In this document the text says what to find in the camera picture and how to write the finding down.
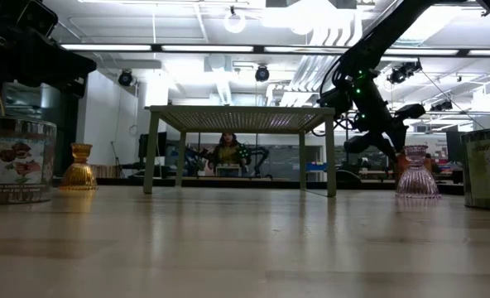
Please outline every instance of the black robotic arm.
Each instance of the black robotic arm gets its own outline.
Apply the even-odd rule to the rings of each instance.
[[[396,111],[393,117],[387,108],[388,103],[382,99],[373,82],[379,75],[375,68],[385,51],[429,7],[435,4],[466,1],[403,0],[394,11],[335,61],[329,73],[324,77],[318,102],[321,107],[335,108],[339,116],[346,113],[355,103],[358,113],[353,121],[353,126],[360,132],[367,132],[363,136],[347,140],[344,143],[344,149],[347,152],[360,153],[369,146],[375,146],[392,160],[396,160],[396,152],[399,152],[405,145],[407,126],[403,125],[403,120],[418,118],[425,113],[425,109],[420,104],[406,105]],[[478,2],[490,12],[490,0],[478,0]],[[331,79],[335,88],[323,92],[327,79]],[[382,136],[383,133],[390,137],[394,147]]]

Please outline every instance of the monitor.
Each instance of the monitor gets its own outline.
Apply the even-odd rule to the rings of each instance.
[[[141,160],[147,156],[147,141],[149,139],[149,134],[142,134],[138,139],[138,158]],[[166,155],[166,132],[159,132],[156,139],[156,156]]]
[[[452,162],[464,162],[464,149],[460,136],[465,132],[446,132],[447,137],[447,159]]]

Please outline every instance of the table leg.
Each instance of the table leg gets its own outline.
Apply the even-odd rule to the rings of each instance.
[[[151,113],[149,136],[147,138],[146,171],[144,172],[144,194],[153,189],[153,173],[155,170],[156,139],[159,132],[159,114]]]
[[[328,186],[328,197],[335,197],[337,194],[337,178],[335,175],[335,143],[334,143],[334,116],[328,115],[324,118],[326,126],[326,161],[327,175],[326,185]]]
[[[300,153],[300,189],[305,190],[306,188],[306,177],[305,177],[305,132],[299,132],[298,134],[298,147]]]
[[[175,187],[182,186],[182,171],[185,169],[186,132],[180,132],[179,160],[177,161],[177,173],[175,174]]]

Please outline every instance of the wooden table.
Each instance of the wooden table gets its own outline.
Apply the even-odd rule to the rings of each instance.
[[[180,132],[179,160],[175,186],[181,187],[185,164],[186,133],[188,132],[237,132],[298,134],[300,148],[300,188],[305,190],[305,134],[325,123],[326,158],[334,161],[333,108],[278,108],[278,107],[229,107],[229,106],[151,106],[149,139],[147,142],[144,193],[150,194],[155,167],[156,137],[159,119]],[[328,163],[328,196],[336,193],[335,163]]]

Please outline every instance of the amber glass vase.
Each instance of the amber glass vase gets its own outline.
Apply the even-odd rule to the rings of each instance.
[[[405,146],[408,168],[401,174],[396,197],[402,199],[439,199],[435,178],[425,168],[427,146]]]
[[[74,163],[70,165],[59,187],[60,190],[96,190],[96,178],[92,169],[87,164],[87,158],[90,156],[90,149],[93,147],[89,144],[73,143],[72,156]]]

